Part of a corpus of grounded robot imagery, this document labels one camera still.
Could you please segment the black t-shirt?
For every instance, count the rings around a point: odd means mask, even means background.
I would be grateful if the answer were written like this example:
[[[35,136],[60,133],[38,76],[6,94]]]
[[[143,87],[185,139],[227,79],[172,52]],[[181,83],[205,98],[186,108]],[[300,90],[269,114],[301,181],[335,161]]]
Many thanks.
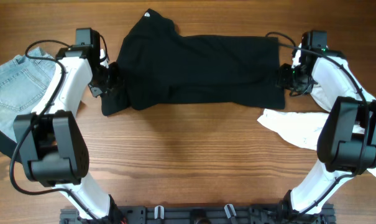
[[[157,104],[237,103],[281,110],[277,39],[182,36],[172,20],[148,9],[112,64],[119,83],[101,98],[105,116]]]

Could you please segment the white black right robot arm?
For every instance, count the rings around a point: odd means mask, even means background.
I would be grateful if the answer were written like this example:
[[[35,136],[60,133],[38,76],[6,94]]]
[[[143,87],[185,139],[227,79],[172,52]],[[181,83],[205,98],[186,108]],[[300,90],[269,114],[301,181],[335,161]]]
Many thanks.
[[[311,30],[289,46],[293,63],[279,69],[277,85],[291,97],[319,87],[331,105],[316,143],[317,161],[281,202],[290,219],[319,214],[346,182],[376,168],[376,100],[350,72],[345,55],[327,46],[327,33]]]

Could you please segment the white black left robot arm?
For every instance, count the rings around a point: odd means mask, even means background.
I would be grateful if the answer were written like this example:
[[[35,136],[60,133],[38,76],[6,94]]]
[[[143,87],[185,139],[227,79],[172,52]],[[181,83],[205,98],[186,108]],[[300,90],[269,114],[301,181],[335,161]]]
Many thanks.
[[[88,172],[88,148],[75,120],[86,88],[102,99],[105,116],[128,105],[121,96],[124,80],[117,64],[108,63],[107,50],[100,49],[104,44],[104,37],[91,28],[77,29],[75,44],[63,44],[53,59],[56,69],[44,97],[29,114],[14,120],[17,145],[9,177],[22,194],[60,192],[76,207],[82,223],[127,223],[111,195]],[[14,177],[17,158],[25,176],[45,190],[32,192],[18,186]]]

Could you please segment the light blue denim jeans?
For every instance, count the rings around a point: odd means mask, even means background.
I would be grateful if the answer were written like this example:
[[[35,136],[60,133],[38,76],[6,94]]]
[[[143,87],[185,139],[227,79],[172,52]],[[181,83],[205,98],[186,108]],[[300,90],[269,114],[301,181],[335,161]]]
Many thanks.
[[[0,65],[0,132],[15,141],[13,122],[19,114],[29,114],[44,96],[55,71],[52,56],[40,47],[29,56],[16,55]]]

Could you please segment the black folded garment under jeans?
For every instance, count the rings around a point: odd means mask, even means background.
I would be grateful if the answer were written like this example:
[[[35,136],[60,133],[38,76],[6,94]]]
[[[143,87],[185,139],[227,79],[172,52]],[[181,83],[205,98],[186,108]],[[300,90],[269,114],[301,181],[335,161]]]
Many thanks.
[[[0,152],[10,159],[13,156],[17,143],[0,132]]]

